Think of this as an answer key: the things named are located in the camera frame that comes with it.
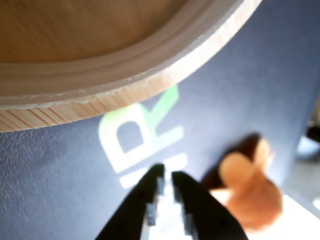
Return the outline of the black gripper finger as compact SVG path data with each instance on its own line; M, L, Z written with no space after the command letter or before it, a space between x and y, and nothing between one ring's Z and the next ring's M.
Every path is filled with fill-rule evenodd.
M156 225L158 196L164 194L165 166L155 164L126 196L97 240L148 240Z
M246 240L233 215L183 171L172 173L174 198L182 204L184 232L193 240Z

